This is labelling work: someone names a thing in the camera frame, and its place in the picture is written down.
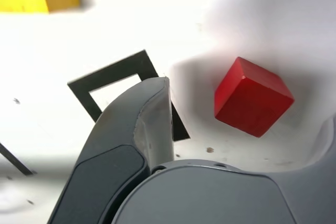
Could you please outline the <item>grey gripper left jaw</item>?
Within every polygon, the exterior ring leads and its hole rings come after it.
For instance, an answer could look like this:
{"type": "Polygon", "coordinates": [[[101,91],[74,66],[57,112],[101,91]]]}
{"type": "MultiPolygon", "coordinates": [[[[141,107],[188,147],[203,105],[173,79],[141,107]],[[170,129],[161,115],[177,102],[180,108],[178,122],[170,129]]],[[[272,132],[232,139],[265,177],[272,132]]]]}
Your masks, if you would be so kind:
{"type": "Polygon", "coordinates": [[[100,115],[49,222],[111,223],[152,169],[173,159],[170,81],[149,78],[118,96],[100,115]]]}

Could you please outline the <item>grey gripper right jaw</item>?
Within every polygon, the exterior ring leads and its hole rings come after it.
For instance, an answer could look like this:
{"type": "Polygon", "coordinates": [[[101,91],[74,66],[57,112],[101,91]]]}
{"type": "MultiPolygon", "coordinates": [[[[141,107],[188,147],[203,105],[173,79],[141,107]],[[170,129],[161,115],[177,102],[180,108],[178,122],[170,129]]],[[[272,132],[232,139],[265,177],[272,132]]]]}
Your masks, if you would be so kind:
{"type": "Polygon", "coordinates": [[[166,163],[131,192],[113,223],[335,223],[335,142],[317,162],[286,172],[166,163]]]}

